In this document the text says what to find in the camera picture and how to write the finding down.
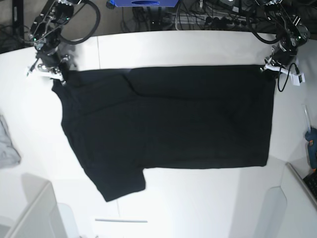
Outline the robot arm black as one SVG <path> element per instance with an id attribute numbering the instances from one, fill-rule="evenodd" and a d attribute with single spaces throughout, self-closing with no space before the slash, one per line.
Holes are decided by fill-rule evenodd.
<path id="1" fill-rule="evenodd" d="M 253 28 L 251 17 L 258 7 L 262 7 L 266 19 L 274 24 L 277 33 L 274 40 L 262 38 Z M 280 76 L 286 75 L 286 81 L 291 80 L 295 86 L 305 82 L 304 73 L 298 67 L 298 48 L 307 43 L 310 32 L 302 24 L 301 18 L 294 14 L 292 10 L 286 10 L 280 0 L 256 0 L 246 14 L 246 23 L 251 33 L 262 43 L 272 45 L 272 53 L 264 59 L 265 65 L 260 68 L 261 72 L 266 70 L 275 71 L 277 75 L 278 91 L 282 92 L 284 87 L 280 87 Z"/>
<path id="2" fill-rule="evenodd" d="M 82 39 L 68 40 L 62 36 L 63 27 L 74 18 L 80 10 L 75 6 L 82 4 L 90 6 L 95 14 L 96 21 L 91 31 Z M 35 62 L 27 68 L 26 75 L 33 72 L 41 77 L 58 80 L 65 85 L 68 80 L 70 55 L 62 55 L 59 45 L 78 45 L 88 40 L 97 30 L 101 20 L 101 13 L 95 3 L 90 0 L 49 0 L 38 15 L 28 33 L 29 40 L 36 50 Z"/>

